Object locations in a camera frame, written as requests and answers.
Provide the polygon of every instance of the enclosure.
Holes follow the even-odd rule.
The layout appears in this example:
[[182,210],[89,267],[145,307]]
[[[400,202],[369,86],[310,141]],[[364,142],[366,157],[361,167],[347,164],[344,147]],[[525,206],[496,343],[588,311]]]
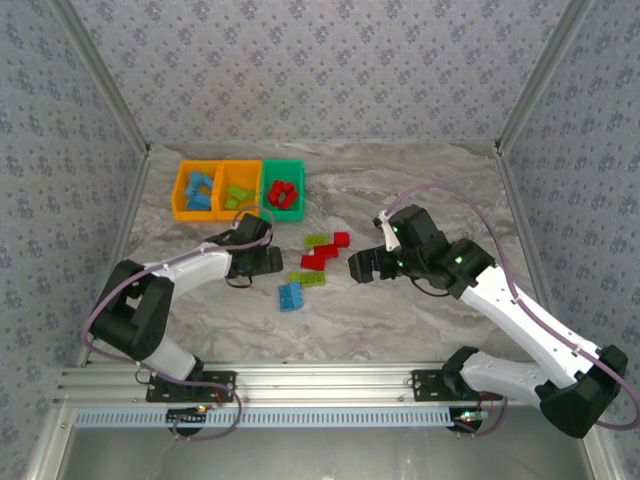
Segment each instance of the enclosure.
[[[624,350],[637,389],[636,2],[9,0],[0,13],[1,478],[640,476],[638,430],[574,440],[521,404],[487,438],[435,428],[457,404],[421,409],[412,370],[463,345],[530,357],[462,302],[407,279],[356,284],[347,266],[381,243],[371,220],[402,192],[455,186],[497,226],[518,285]],[[80,331],[120,260],[171,258],[229,228],[232,215],[176,221],[182,160],[269,158],[304,165],[304,218],[283,216],[273,238],[283,272],[246,290],[207,283],[167,325],[205,369],[237,372],[255,417],[210,446],[174,443],[137,369],[89,354]],[[256,198],[275,178],[262,174]],[[412,201],[496,256],[453,195]],[[326,285],[281,312],[304,236],[336,231],[351,244]],[[620,395],[606,415],[632,409]],[[292,412],[310,417],[282,420]]]

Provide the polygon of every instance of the table surface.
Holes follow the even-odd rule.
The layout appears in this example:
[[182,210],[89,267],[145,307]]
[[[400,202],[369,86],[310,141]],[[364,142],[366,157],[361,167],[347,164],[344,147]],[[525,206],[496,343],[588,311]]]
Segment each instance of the table surface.
[[[408,279],[356,284],[348,257],[381,243],[371,219],[406,189],[448,183],[473,198],[497,226],[501,241],[528,293],[531,282],[513,217],[493,158],[466,148],[428,143],[246,144],[153,147],[149,175],[126,257],[159,261],[193,249],[228,224],[176,223],[170,196],[182,158],[302,158],[305,220],[278,224],[273,245],[284,270],[256,277],[253,287],[232,289],[212,282],[176,299],[168,334],[203,360],[446,360],[462,345],[512,360],[525,352],[487,318],[452,298],[431,298]],[[473,211],[442,191],[418,194],[450,241],[468,237],[496,254]],[[348,231],[351,247],[329,262],[324,287],[305,289],[305,305],[280,312],[278,285],[300,270],[303,240],[314,233]]]

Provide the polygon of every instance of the patterned wallpaper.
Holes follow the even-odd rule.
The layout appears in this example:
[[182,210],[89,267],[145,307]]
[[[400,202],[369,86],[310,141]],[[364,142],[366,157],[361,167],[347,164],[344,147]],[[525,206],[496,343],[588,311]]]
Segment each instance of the patterned wallpaper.
[[[636,389],[639,132],[640,4],[598,2],[509,158],[561,318],[621,347]],[[629,407],[615,406],[619,421]],[[640,478],[640,430],[617,437],[629,478]]]
[[46,0],[0,18],[0,478],[19,479],[138,160]]
[[566,0],[74,0],[151,143],[490,140]]

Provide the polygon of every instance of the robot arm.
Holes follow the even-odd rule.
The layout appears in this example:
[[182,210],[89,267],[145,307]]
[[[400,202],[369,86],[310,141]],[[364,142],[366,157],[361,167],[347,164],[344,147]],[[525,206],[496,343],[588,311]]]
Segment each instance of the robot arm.
[[123,260],[107,280],[98,304],[132,275],[164,265],[125,288],[100,312],[91,334],[154,370],[179,380],[194,379],[202,362],[181,349],[165,333],[171,302],[212,280],[253,277],[282,270],[280,249],[260,245],[248,249],[208,251],[213,245],[245,245],[263,238],[271,225],[246,214],[237,228],[208,238],[192,252],[164,262],[141,265]]
[[[619,392],[619,386],[587,359],[572,352],[535,324],[513,300],[505,273],[476,243],[449,243],[426,210],[411,205],[390,218],[382,212],[374,224],[385,245],[349,259],[351,276],[359,283],[400,276],[426,279],[483,313],[513,338],[536,366],[497,359],[463,347],[443,366],[445,383],[454,394],[491,392],[540,408],[564,433],[582,438]],[[599,358],[620,376],[627,357],[615,346],[599,348],[560,323],[517,289],[518,297],[544,324],[570,338],[581,350]]]

